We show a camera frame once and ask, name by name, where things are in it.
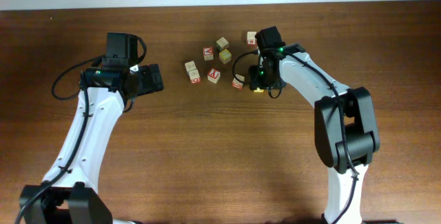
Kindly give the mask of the wooden block red letter Y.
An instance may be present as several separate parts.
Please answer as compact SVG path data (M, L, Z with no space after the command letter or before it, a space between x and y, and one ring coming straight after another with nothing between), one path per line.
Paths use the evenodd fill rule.
M218 83L221 72L212 68L208 73L207 73L207 79L212 82L212 83Z

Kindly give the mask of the wooden block red side engraved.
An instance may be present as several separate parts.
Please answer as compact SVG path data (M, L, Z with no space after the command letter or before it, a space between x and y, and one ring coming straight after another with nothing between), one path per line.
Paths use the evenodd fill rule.
M243 88L244 82L245 82L244 76L236 74L232 81L232 86L234 88L238 88L241 90Z

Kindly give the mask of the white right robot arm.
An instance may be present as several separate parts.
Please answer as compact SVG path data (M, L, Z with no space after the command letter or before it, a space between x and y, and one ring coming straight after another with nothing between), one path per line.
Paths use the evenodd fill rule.
M294 87L314 108L315 147L328 171L325 223L361 223L362 182L380 137L373 101L329 76L298 44L258 52L257 78L268 89Z

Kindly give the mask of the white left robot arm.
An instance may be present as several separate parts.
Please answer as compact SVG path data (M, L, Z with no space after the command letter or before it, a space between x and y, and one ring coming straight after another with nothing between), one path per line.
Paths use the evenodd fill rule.
M101 164L119 117L138 96L163 90L159 66L91 67L81 73L76 114L40 185L27 185L16 223L117 223L98 195Z

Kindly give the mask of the wooden block yellow side engraved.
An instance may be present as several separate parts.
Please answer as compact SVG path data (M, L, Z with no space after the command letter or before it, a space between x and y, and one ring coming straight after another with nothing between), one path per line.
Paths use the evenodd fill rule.
M255 90L253 90L254 92L258 92L258 93L263 93L265 90L260 89L260 88L256 88Z

